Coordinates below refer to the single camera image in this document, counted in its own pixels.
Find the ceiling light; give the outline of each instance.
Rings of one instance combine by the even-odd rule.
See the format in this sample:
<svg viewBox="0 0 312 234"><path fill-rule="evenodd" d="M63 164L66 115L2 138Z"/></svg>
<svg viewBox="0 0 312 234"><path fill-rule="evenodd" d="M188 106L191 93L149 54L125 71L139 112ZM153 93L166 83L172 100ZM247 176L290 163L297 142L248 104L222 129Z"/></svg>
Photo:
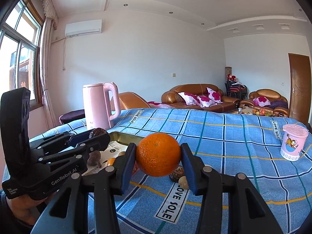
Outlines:
<svg viewBox="0 0 312 234"><path fill-rule="evenodd" d="M232 29L227 29L228 31L233 31L233 33L238 33L241 32L239 29L237 28L232 28Z"/></svg>
<svg viewBox="0 0 312 234"><path fill-rule="evenodd" d="M264 30L263 24L262 25L252 25L255 27L256 30Z"/></svg>
<svg viewBox="0 0 312 234"><path fill-rule="evenodd" d="M279 24L282 28L282 30L290 30L289 25L290 24Z"/></svg>

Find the hand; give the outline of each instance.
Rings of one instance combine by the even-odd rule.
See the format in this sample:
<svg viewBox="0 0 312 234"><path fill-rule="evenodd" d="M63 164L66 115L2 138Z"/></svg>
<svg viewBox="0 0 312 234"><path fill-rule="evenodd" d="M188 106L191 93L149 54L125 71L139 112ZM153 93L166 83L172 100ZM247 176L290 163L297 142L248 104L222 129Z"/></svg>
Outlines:
<svg viewBox="0 0 312 234"><path fill-rule="evenodd" d="M35 225L37 221L34 216L32 216L30 209L32 207L38 206L44 201L48 201L48 198L35 201L30 198L28 194L24 194L11 200L7 198L7 204L10 207L13 215L28 225Z"/></svg>

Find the pink electric kettle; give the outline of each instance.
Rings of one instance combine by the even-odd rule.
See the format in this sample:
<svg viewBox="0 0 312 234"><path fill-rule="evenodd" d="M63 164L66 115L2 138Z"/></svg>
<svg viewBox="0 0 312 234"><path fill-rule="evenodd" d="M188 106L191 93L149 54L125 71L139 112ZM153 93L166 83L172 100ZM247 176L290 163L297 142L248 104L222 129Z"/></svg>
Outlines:
<svg viewBox="0 0 312 234"><path fill-rule="evenodd" d="M112 91L116 113L112 115L108 92ZM113 119L121 112L118 88L115 83L96 83L83 86L83 104L87 129L113 127Z"/></svg>

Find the blue gripper pad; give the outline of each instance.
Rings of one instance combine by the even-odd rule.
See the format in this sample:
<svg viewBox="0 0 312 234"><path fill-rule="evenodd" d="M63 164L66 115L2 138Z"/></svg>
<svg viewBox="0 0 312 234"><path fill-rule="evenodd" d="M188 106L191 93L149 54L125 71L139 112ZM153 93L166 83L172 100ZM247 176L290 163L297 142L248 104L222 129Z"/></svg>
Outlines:
<svg viewBox="0 0 312 234"><path fill-rule="evenodd" d="M83 142L83 141L89 139L89 135L90 135L90 132L91 132L92 130L93 130L93 129L72 136L72 137L69 139L69 141L68 141L68 146L71 146L71 147L74 147L74 148L77 147L78 144L80 144L81 142Z"/></svg>
<svg viewBox="0 0 312 234"><path fill-rule="evenodd" d="M203 195L208 182L202 177L202 169L205 166L200 157L194 156L187 143L181 144L181 162L188 181L188 187L194 195Z"/></svg>
<svg viewBox="0 0 312 234"><path fill-rule="evenodd" d="M129 186L132 170L135 165L135 151L136 145L130 143L126 154L116 158L113 166L117 168L116 181L118 183L119 192L118 195L122 195Z"/></svg>

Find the pillow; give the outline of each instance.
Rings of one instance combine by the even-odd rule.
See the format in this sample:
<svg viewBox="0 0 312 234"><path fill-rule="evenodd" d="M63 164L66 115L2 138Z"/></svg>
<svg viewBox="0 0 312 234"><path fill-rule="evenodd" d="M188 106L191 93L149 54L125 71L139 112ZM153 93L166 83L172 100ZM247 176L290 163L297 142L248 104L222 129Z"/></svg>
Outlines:
<svg viewBox="0 0 312 234"><path fill-rule="evenodd" d="M200 107L210 107L217 105L216 102L212 101L210 98L206 96L197 96L197 99L199 100Z"/></svg>
<svg viewBox="0 0 312 234"><path fill-rule="evenodd" d="M253 102L255 103L255 105L259 105L261 107L271 104L270 101L266 97L263 97L263 96L254 98Z"/></svg>
<svg viewBox="0 0 312 234"><path fill-rule="evenodd" d="M198 105L200 106L199 100L197 97L191 93L180 92L178 93L184 100L187 105Z"/></svg>
<svg viewBox="0 0 312 234"><path fill-rule="evenodd" d="M211 100L213 100L216 103L222 103L221 102L221 95L220 93L210 89L207 87L207 91L208 91L208 98L210 98Z"/></svg>
<svg viewBox="0 0 312 234"><path fill-rule="evenodd" d="M148 102L149 103L149 106L151 108L166 108L166 109L175 109L173 106L171 105L166 105L166 104L163 104L163 103L156 103L154 101L150 101Z"/></svg>

